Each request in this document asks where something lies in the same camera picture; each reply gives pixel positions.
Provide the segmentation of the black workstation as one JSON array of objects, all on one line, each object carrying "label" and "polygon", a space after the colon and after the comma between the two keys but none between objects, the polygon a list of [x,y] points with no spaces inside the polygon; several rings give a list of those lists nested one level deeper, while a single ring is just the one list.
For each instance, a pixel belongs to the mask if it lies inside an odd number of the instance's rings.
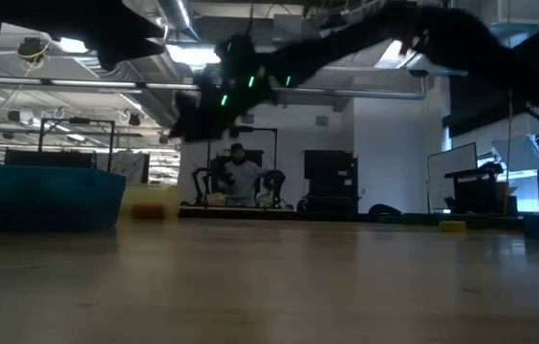
[{"label": "black workstation", "polygon": [[502,165],[487,162],[480,167],[445,174],[452,182],[453,196],[444,198],[447,207],[456,214],[485,214],[516,217],[517,198],[506,182],[497,176],[504,172]]}]

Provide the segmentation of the teal plastic bin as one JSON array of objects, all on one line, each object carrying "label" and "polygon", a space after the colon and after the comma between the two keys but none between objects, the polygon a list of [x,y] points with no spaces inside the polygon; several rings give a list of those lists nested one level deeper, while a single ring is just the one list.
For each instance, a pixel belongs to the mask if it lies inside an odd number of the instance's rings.
[{"label": "teal plastic bin", "polygon": [[0,165],[0,231],[91,232],[114,226],[126,180],[101,170]]}]

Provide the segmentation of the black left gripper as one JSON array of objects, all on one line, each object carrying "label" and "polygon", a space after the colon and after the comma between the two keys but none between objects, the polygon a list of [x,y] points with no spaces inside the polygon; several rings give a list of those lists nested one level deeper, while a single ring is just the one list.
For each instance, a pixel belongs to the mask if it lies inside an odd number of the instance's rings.
[{"label": "black left gripper", "polygon": [[147,40],[163,38],[164,29],[122,0],[0,0],[0,34],[4,23],[45,32],[54,41],[83,41],[108,72],[122,61],[165,51],[163,45]]}]

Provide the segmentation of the long green wooden block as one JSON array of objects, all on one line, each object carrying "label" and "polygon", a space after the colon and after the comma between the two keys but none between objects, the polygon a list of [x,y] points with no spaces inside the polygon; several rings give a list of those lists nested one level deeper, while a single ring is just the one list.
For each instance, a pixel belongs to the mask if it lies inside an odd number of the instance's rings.
[{"label": "long green wooden block", "polygon": [[437,226],[441,217],[437,214],[403,213],[399,215],[377,215],[376,220],[382,224],[405,226]]}]

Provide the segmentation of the person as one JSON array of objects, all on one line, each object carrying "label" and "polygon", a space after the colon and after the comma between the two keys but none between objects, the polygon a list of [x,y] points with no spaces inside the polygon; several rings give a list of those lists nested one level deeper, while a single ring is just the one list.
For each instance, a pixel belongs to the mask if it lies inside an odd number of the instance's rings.
[{"label": "person", "polygon": [[233,143],[230,146],[230,160],[224,165],[219,177],[219,185],[226,195],[226,205],[234,207],[256,206],[256,181],[265,170],[246,157],[244,146]]}]

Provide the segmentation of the black rig frame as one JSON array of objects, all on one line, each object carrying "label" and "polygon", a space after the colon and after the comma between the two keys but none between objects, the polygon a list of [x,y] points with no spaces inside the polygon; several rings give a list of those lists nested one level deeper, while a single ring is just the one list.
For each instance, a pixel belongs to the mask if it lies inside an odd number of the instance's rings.
[{"label": "black rig frame", "polygon": [[[57,127],[58,124],[60,124],[64,120],[65,120],[64,118],[41,118],[40,119],[40,127],[39,127],[40,130],[39,130],[39,135],[38,135],[37,152],[43,152],[45,135],[50,133],[54,128]],[[50,122],[50,121],[54,123],[54,126],[52,126],[52,128],[46,132],[44,126],[47,122]],[[91,118],[81,118],[81,117],[68,118],[67,121],[71,124],[84,124],[84,125],[95,123],[99,125],[100,128],[101,128],[102,123],[108,123],[110,125],[111,131],[109,135],[110,140],[109,140],[109,151],[108,151],[108,158],[107,158],[107,172],[111,172],[114,139],[116,135],[116,123],[113,120],[91,119]]]},{"label": "black rig frame", "polygon": [[[244,146],[244,149],[246,151],[246,157],[249,161],[253,161],[256,164],[258,164],[260,167],[262,167],[265,172],[269,170],[279,170],[277,168],[277,147],[278,147],[278,130],[275,128],[255,128],[251,126],[246,125],[236,125],[228,130],[229,136],[232,139],[238,139],[239,136],[243,133],[254,133],[254,132],[271,132],[273,134],[273,152],[272,152],[272,161],[270,163],[270,166],[264,165],[264,152],[263,151],[254,151],[254,150],[247,150]],[[217,197],[221,196],[224,201],[222,204],[226,205],[226,195],[222,188],[219,185],[219,177],[224,172],[224,165],[230,160],[230,146],[228,150],[228,154],[226,156],[220,156],[217,155],[214,159],[212,159],[209,162],[209,172],[208,172],[208,178],[209,178],[209,187],[213,190],[212,196],[216,195]],[[261,188],[261,178],[256,181],[256,206],[260,207],[257,204],[257,194],[260,192]]]}]

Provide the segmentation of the black table frame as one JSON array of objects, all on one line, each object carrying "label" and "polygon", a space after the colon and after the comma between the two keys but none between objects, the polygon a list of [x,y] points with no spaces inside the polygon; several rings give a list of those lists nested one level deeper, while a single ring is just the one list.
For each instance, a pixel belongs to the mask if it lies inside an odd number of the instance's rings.
[{"label": "black table frame", "polygon": [[[437,214],[441,221],[464,221],[469,225],[481,227],[520,228],[528,220],[539,220],[539,214],[521,214],[516,217],[479,214]],[[181,219],[225,219],[225,220],[263,220],[263,221],[303,221],[303,222],[343,222],[377,223],[377,215],[346,213],[296,212],[278,208],[260,207],[219,207],[186,205],[180,209]]]}]

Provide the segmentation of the silver ceiling duct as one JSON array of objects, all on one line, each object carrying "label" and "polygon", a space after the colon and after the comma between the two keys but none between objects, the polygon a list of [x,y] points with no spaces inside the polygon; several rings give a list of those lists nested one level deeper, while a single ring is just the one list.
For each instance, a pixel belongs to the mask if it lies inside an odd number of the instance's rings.
[{"label": "silver ceiling duct", "polygon": [[195,42],[200,41],[193,28],[193,12],[189,0],[155,0],[158,11],[168,28],[175,37],[184,34]]}]

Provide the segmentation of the black cabinet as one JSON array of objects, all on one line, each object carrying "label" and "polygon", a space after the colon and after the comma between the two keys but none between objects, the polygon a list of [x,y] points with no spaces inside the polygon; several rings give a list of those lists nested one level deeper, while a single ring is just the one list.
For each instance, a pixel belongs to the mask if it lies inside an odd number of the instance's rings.
[{"label": "black cabinet", "polygon": [[357,159],[350,151],[305,150],[304,179],[308,193],[298,205],[311,213],[358,212]]}]

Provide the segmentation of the ceiling light panel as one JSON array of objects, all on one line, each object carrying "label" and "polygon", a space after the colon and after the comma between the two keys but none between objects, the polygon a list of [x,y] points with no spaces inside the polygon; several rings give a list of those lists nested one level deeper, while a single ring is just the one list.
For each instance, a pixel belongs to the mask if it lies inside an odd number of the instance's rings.
[{"label": "ceiling light panel", "polygon": [[201,69],[208,64],[217,64],[221,59],[212,48],[208,47],[180,47],[167,45],[167,52],[176,63],[188,65],[191,69]]}]

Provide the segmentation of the long ceiling pipe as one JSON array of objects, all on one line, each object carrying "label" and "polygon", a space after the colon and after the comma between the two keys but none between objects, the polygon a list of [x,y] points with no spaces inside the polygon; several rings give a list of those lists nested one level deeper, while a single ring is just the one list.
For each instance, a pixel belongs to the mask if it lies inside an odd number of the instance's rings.
[{"label": "long ceiling pipe", "polygon": [[[185,84],[185,83],[73,80],[73,79],[7,77],[7,76],[0,76],[0,85],[74,87],[74,88],[108,89],[108,90],[170,90],[170,91],[198,91],[199,90],[197,86],[193,84]],[[400,100],[425,99],[425,93],[397,93],[397,92],[371,91],[371,90],[318,89],[318,88],[292,89],[292,88],[276,87],[274,88],[274,91],[280,94],[293,94],[293,95],[302,95],[302,96],[365,97],[365,98],[385,98],[385,99],[400,99]]]}]

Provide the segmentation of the whiteboard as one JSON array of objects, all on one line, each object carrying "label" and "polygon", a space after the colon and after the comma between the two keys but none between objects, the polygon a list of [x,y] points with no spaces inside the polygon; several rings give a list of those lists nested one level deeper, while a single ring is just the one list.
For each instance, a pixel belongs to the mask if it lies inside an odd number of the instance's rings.
[{"label": "whiteboard", "polygon": [[431,212],[443,211],[448,206],[446,197],[454,196],[454,182],[447,174],[477,167],[475,142],[427,157],[427,189]]}]

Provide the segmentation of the small red wooden block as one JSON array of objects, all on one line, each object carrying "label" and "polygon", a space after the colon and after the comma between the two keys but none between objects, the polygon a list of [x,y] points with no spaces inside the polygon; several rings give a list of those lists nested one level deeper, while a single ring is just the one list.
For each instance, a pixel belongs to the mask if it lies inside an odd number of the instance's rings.
[{"label": "small red wooden block", "polygon": [[130,208],[130,216],[135,220],[163,220],[165,215],[166,210],[162,204],[133,204]]}]

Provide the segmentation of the white patterned board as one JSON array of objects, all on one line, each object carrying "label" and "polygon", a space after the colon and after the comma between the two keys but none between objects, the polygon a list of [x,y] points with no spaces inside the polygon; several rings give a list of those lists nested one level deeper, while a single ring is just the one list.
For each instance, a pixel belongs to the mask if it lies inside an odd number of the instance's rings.
[{"label": "white patterned board", "polygon": [[150,156],[121,151],[109,155],[95,153],[96,169],[123,176],[127,183],[148,183]]}]

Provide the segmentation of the white hanging sheet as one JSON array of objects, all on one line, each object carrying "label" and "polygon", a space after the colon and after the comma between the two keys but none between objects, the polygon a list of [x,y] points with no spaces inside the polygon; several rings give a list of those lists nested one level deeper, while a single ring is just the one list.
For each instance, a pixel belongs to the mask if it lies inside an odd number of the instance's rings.
[{"label": "white hanging sheet", "polygon": [[533,135],[493,140],[492,151],[510,172],[539,170],[539,145]]}]

